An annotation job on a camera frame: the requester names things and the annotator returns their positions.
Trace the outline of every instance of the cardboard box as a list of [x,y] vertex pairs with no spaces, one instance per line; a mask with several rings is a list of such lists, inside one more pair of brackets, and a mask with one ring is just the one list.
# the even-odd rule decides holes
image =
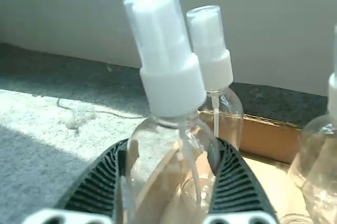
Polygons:
[[294,124],[245,114],[240,150],[290,164],[299,149],[299,134]]

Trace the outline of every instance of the spray nozzle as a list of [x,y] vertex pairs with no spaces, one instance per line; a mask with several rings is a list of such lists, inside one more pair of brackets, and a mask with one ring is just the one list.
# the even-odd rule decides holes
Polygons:
[[335,25],[335,40],[334,40],[334,62],[335,62],[335,84],[337,85],[337,24]]
[[203,6],[187,13],[193,50],[200,62],[219,60],[226,51],[220,7]]
[[192,54],[179,0],[124,0],[145,72],[180,69]]

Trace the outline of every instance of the bottle neck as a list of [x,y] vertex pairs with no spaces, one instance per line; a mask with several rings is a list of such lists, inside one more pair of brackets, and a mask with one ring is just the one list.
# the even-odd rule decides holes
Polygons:
[[165,128],[179,128],[181,126],[191,126],[197,123],[199,119],[198,111],[195,110],[192,113],[177,116],[177,117],[156,117],[151,114],[151,119],[153,119],[157,124]]
[[223,88],[223,89],[220,89],[220,90],[216,90],[216,91],[207,91],[207,96],[221,96],[223,95],[230,87],[226,87],[226,88]]

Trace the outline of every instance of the white plastic piece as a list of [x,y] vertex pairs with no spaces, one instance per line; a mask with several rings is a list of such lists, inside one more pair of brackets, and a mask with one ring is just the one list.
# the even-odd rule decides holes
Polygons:
[[337,120],[337,25],[335,26],[334,64],[335,72],[329,77],[328,113]]
[[262,211],[219,213],[208,215],[203,224],[277,224],[268,213]]
[[67,211],[59,209],[42,209],[28,216],[22,224],[113,224],[111,218],[93,213]]
[[179,0],[124,0],[153,115],[191,113],[205,99],[199,61],[191,51]]
[[329,77],[328,112],[331,117],[337,120],[337,84],[335,73],[332,73]]
[[335,82],[337,82],[337,25],[335,25],[335,40],[334,40],[334,64],[335,64]]
[[187,13],[193,51],[198,56],[206,90],[233,83],[230,51],[226,48],[220,7],[203,6]]

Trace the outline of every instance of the transparent bottle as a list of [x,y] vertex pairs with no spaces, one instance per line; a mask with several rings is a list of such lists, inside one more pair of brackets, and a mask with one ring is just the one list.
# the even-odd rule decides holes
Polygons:
[[240,99],[229,88],[233,83],[230,51],[226,48],[221,10],[217,5],[198,7],[187,12],[194,53],[207,91],[200,117],[216,137],[240,148],[243,109]]
[[202,223],[220,152],[197,112],[206,90],[179,0],[125,0],[124,5],[151,111],[127,145],[121,178],[127,222]]
[[309,122],[300,135],[300,150],[289,176],[301,189],[314,223],[336,223],[337,128],[329,114]]
[[[214,109],[219,104],[219,111]],[[240,148],[243,125],[243,109],[240,99],[229,87],[218,92],[207,92],[206,102],[199,108],[200,118],[237,150]]]
[[[216,138],[197,112],[149,117],[127,145],[126,181],[135,202],[129,218],[158,223],[159,216],[172,211],[174,223],[202,223],[211,198],[212,170],[219,161]],[[179,199],[170,206],[174,197]]]

